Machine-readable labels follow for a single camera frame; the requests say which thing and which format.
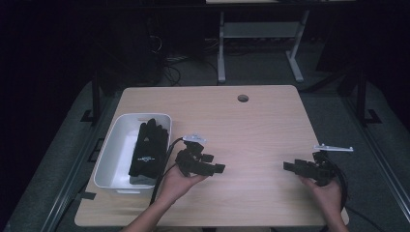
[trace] dark background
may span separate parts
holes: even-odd
[[[198,13],[161,13],[160,22],[153,23],[146,13],[83,7],[74,1],[0,0],[0,229],[75,97],[94,75],[107,95],[127,86],[152,86],[161,76],[161,57],[150,52],[150,30],[163,35],[164,45],[199,56],[201,38],[218,35],[209,25],[218,23],[216,12],[207,13],[211,20],[206,22]],[[305,40],[329,37],[321,70],[357,61],[407,129],[409,12],[405,1],[374,3],[337,17],[315,10],[304,35]]]

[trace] person's left hand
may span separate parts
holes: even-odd
[[[185,195],[192,186],[206,178],[206,176],[200,175],[185,177],[178,166],[173,166],[163,178],[162,190],[157,200],[163,200],[172,205]]]

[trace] desk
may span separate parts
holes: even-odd
[[[238,96],[247,95],[247,102]],[[197,132],[208,142],[204,153],[226,164],[179,199],[161,226],[303,226],[322,225],[323,218],[305,187],[284,161],[312,160],[317,144],[293,86],[216,86],[130,88],[124,91],[113,122],[126,113],[166,113],[172,118],[171,141]],[[175,146],[170,162],[184,149]],[[147,206],[138,194],[112,195],[96,187],[94,170],[75,223],[80,226],[124,226]]]

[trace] hand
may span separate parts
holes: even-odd
[[[319,187],[311,179],[299,176],[318,204],[331,231],[348,231],[340,214],[340,186],[332,180],[327,186]]]
[[[157,200],[165,201],[172,205],[181,196],[185,195],[192,186],[206,178],[206,176],[200,175],[185,177],[178,166],[173,166],[163,179],[162,190]]]

